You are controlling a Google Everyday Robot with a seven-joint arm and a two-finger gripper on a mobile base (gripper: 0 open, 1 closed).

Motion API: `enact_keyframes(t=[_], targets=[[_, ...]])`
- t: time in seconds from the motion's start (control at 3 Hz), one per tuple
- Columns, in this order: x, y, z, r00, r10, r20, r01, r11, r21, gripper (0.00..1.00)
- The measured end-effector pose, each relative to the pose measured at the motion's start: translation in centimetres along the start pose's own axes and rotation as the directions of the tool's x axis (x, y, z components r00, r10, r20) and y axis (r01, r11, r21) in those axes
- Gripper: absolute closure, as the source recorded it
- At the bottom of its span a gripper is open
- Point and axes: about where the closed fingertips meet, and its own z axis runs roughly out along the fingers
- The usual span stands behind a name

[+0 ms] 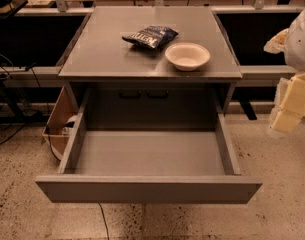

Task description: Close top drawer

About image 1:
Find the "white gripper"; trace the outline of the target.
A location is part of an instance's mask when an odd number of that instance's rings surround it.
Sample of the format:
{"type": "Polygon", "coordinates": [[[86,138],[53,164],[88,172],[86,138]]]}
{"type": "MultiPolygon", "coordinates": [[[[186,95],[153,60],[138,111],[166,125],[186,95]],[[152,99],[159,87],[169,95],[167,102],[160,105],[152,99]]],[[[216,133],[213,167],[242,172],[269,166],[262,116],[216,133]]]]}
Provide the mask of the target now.
{"type": "MultiPolygon", "coordinates": [[[[271,54],[285,51],[288,28],[280,31],[264,45],[271,54]]],[[[305,116],[305,72],[296,73],[290,79],[281,78],[275,94],[275,108],[271,114],[270,128],[279,133],[290,133],[305,116]]]]}

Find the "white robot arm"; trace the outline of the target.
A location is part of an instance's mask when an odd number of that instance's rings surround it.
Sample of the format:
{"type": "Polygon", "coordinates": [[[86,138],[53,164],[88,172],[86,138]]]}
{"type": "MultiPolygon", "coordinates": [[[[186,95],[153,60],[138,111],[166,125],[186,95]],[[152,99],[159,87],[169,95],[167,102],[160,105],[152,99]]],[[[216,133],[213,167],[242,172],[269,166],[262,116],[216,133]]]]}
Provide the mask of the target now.
{"type": "Polygon", "coordinates": [[[293,131],[305,117],[305,8],[291,23],[264,46],[272,54],[284,53],[285,63],[296,70],[290,79],[281,78],[275,107],[270,114],[268,134],[281,138],[293,131]]]}

